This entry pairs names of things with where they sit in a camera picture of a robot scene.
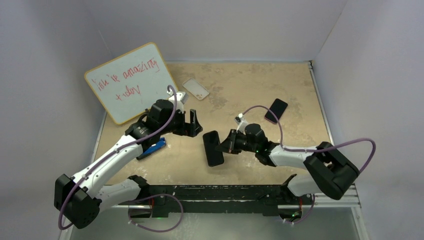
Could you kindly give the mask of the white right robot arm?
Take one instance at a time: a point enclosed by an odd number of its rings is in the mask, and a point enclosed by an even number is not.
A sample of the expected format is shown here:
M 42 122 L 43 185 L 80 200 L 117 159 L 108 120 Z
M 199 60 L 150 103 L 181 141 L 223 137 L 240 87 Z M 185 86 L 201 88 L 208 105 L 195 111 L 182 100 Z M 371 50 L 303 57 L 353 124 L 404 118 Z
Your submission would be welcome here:
M 271 167 L 304 169 L 306 174 L 293 174 L 283 184 L 280 196 L 288 204 L 301 196 L 322 193 L 340 200 L 360 175 L 359 169 L 329 142 L 318 146 L 285 149 L 268 140 L 259 124 L 248 124 L 244 131 L 231 129 L 227 138 L 215 148 L 237 155 L 254 153 L 259 162 Z

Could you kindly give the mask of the clear phone case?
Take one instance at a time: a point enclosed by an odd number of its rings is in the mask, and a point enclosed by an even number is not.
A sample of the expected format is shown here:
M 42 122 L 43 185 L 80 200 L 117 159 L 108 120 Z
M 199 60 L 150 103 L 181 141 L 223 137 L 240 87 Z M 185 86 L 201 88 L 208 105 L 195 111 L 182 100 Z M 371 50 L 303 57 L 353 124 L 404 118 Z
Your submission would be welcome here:
M 182 86 L 199 101 L 204 100 L 210 94 L 209 90 L 192 77 L 186 80 Z

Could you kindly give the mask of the black smartphone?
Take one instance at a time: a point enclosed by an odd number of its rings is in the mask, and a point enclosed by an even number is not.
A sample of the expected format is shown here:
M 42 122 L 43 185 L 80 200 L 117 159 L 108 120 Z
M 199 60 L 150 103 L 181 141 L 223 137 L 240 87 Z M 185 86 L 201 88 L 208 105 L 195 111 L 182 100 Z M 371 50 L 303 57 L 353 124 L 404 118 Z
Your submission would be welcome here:
M 283 113 L 286 111 L 288 103 L 276 98 L 271 106 L 269 107 L 270 111 L 267 111 L 264 115 L 264 118 L 270 123 L 277 124 L 282 117 Z

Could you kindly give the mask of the black phone case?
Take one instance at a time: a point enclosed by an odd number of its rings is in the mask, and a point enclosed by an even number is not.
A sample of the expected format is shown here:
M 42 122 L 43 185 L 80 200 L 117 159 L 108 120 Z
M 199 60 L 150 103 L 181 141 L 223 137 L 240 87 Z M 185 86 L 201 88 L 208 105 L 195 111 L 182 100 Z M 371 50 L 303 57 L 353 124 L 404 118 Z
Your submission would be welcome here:
M 222 165 L 225 162 L 224 155 L 221 151 L 216 150 L 216 147 L 221 143 L 219 133 L 216 130 L 207 132 L 202 136 L 202 140 L 207 165 L 209 167 Z

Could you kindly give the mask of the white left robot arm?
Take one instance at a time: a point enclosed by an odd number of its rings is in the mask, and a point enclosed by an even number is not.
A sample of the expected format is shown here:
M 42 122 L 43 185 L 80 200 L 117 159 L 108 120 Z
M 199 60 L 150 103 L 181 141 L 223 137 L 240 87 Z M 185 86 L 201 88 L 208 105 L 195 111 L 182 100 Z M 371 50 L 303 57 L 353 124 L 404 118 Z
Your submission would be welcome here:
M 99 159 L 72 176 L 62 174 L 58 177 L 54 186 L 54 206 L 59 210 L 59 229 L 72 226 L 82 229 L 100 212 L 114 205 L 124 202 L 142 205 L 148 199 L 160 197 L 161 194 L 151 191 L 147 180 L 138 175 L 129 176 L 115 185 L 107 185 L 107 182 L 156 144 L 162 135 L 196 137 L 203 128 L 196 110 L 191 109 L 189 116 L 190 120 L 186 122 L 186 112 L 180 100 L 159 99 Z

